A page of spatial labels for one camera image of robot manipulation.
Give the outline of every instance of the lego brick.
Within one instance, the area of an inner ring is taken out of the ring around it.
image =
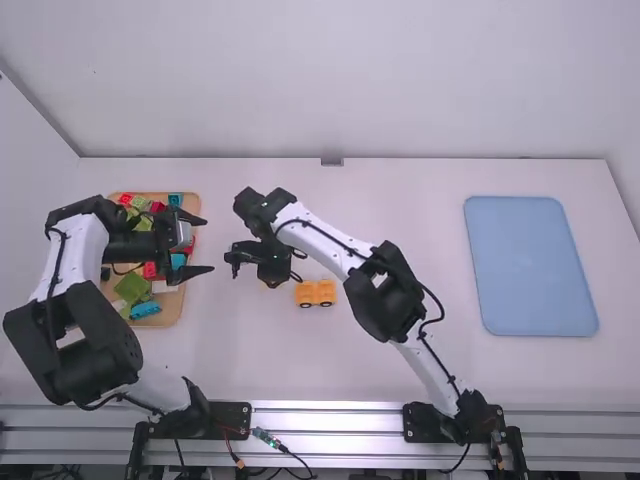
[[[136,208],[141,212],[146,212],[151,206],[151,202],[144,198],[142,195],[135,195],[131,202],[129,203],[132,207]]]
[[[149,217],[140,217],[140,222],[133,229],[138,232],[150,232],[153,228],[153,222]]]
[[[111,302],[111,306],[116,312],[119,312],[120,310],[122,310],[124,307],[127,306],[127,301],[122,298],[119,298],[118,300],[114,300],[113,302]]]
[[[147,262],[142,267],[142,277],[146,280],[153,280],[156,278],[157,273],[156,264],[153,262]]]
[[[167,282],[164,280],[157,280],[155,282],[151,282],[151,293],[154,295],[158,293],[172,293],[177,292],[180,289],[178,285],[170,287],[167,285]]]
[[[183,253],[171,254],[171,268],[174,270],[179,269],[183,265],[187,264],[187,256]]]
[[[138,302],[151,289],[151,283],[135,272],[126,274],[113,290],[128,304]]]
[[[131,305],[127,303],[124,308],[118,310],[118,313],[125,320],[131,320]]]
[[[170,193],[169,205],[175,205],[176,207],[181,207],[183,198],[184,198],[184,195],[182,193]]]
[[[130,193],[123,193],[118,198],[118,203],[121,205],[131,205],[131,200],[133,200],[133,195]]]
[[[153,202],[151,204],[151,208],[149,209],[149,211],[151,213],[160,213],[160,212],[164,212],[167,209],[167,206],[162,203],[162,202]]]
[[[149,315],[155,315],[161,311],[162,308],[157,302],[140,303],[131,309],[131,320],[138,320],[148,317]]]
[[[185,247],[181,250],[171,250],[172,252],[180,252],[180,253],[186,253],[187,255],[192,255],[193,254],[193,247],[196,244],[196,236],[192,235],[191,236],[191,243],[189,244],[188,247]]]

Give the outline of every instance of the white tabletop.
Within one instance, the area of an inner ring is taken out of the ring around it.
[[[231,205],[250,185],[263,194],[284,187],[336,228],[397,244],[447,308],[446,322],[432,327],[435,348],[488,400],[640,404],[640,243],[604,161],[347,159],[345,167],[328,168],[318,159],[88,159],[77,173],[78,199],[116,190],[201,196],[209,225],[198,233],[194,263],[216,270],[190,281],[175,327],[136,333],[146,362],[190,377],[211,398],[428,399],[395,349],[360,328],[343,291],[331,308],[302,310],[293,282],[269,290],[255,266],[231,279],[224,252],[252,238]],[[593,338],[485,330],[463,215],[472,195],[544,195],[562,203],[600,318]],[[311,259],[296,259],[293,268],[304,278],[330,277]],[[5,354],[2,381],[11,382],[12,396],[33,392],[27,375],[15,354]]]

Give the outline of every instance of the building block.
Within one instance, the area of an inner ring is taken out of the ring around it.
[[[146,212],[151,206],[151,202],[144,198],[142,195],[135,195],[131,199],[131,202],[129,202],[129,205],[134,207],[136,210]]]
[[[123,308],[118,310],[118,313],[125,320],[131,320],[131,305],[127,303]]]
[[[296,284],[296,305],[300,308],[312,307],[315,303],[315,282],[302,282]]]
[[[184,195],[182,193],[170,193],[169,205],[175,205],[176,207],[181,207],[183,198],[184,198]]]
[[[182,250],[171,250],[172,252],[180,252],[180,253],[186,253],[187,255],[192,255],[193,254],[193,247],[196,244],[196,236],[195,235],[191,235],[191,243],[189,244],[188,247],[183,248]]]
[[[153,222],[149,217],[145,217],[145,216],[140,217],[140,221],[138,222],[138,225],[133,227],[133,229],[138,232],[150,232],[152,228],[153,228]]]
[[[158,280],[151,282],[151,293],[157,295],[158,293],[172,293],[180,290],[178,285],[170,287],[165,280]]]
[[[145,294],[149,293],[151,283],[135,272],[127,273],[120,280],[113,291],[120,295],[129,305],[138,302]]]
[[[123,193],[118,198],[118,203],[121,205],[131,205],[131,200],[133,200],[133,195],[130,193]]]
[[[153,202],[151,203],[151,208],[149,211],[151,213],[160,213],[164,212],[167,209],[167,206],[162,202]]]
[[[338,299],[336,295],[336,282],[333,280],[320,280],[316,285],[316,301],[321,307],[330,307]]]
[[[187,256],[184,253],[172,253],[171,254],[171,268],[174,270],[179,269],[183,265],[187,264]]]
[[[138,320],[148,317],[149,315],[155,315],[161,311],[162,308],[157,302],[140,303],[131,309],[131,320]]]

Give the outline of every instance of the orange toy car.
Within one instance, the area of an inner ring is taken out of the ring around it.
[[[296,285],[296,305],[309,308],[313,305],[330,307],[336,303],[336,284],[333,280],[306,281]]]

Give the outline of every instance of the metal rail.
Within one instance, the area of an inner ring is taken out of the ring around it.
[[[447,468],[462,449],[416,445],[402,438],[402,404],[254,401],[252,425],[275,433],[315,468]],[[96,412],[73,406],[0,405],[5,431],[0,463],[126,464],[136,422],[122,405]],[[551,410],[505,406],[507,424],[522,429],[531,470],[640,472],[640,408]],[[182,440],[188,465],[232,466],[224,442]],[[264,443],[234,442],[249,466],[297,467]],[[509,463],[508,451],[503,454]],[[145,463],[177,465],[169,440],[152,440]],[[485,446],[474,445],[463,469],[488,470]]]

